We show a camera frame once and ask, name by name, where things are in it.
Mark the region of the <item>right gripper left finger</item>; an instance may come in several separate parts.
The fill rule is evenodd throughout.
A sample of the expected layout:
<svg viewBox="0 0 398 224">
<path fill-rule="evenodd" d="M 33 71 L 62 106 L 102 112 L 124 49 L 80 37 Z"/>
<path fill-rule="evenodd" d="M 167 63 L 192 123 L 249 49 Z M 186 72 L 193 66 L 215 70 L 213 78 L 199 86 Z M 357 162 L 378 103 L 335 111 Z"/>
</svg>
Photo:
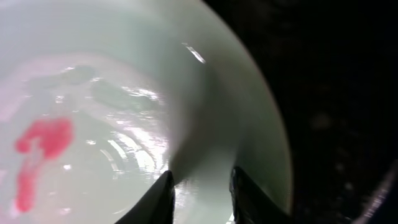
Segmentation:
<svg viewBox="0 0 398 224">
<path fill-rule="evenodd" d="M 116 224 L 172 224 L 174 210 L 174 178 L 167 170 Z"/>
</svg>

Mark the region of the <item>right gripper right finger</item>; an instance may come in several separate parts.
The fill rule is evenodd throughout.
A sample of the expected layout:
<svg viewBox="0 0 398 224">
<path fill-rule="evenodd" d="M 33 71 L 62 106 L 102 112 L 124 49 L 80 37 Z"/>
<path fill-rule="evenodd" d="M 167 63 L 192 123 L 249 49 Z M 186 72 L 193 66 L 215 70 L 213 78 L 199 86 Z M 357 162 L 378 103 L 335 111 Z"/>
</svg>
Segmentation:
<svg viewBox="0 0 398 224">
<path fill-rule="evenodd" d="M 288 224 L 289 216 L 242 170 L 234 167 L 229 191 L 235 224 Z"/>
</svg>

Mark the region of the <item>light green plate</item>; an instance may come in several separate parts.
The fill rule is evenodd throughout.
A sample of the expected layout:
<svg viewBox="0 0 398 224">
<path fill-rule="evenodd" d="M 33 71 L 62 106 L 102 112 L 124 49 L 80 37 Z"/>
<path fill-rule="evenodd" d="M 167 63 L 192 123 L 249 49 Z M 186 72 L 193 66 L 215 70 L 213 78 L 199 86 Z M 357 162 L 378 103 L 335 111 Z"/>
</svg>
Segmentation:
<svg viewBox="0 0 398 224">
<path fill-rule="evenodd" d="M 203 2 L 1 2 L 2 223 L 116 223 L 167 170 L 174 223 L 234 223 L 234 167 L 291 213 L 272 93 Z"/>
</svg>

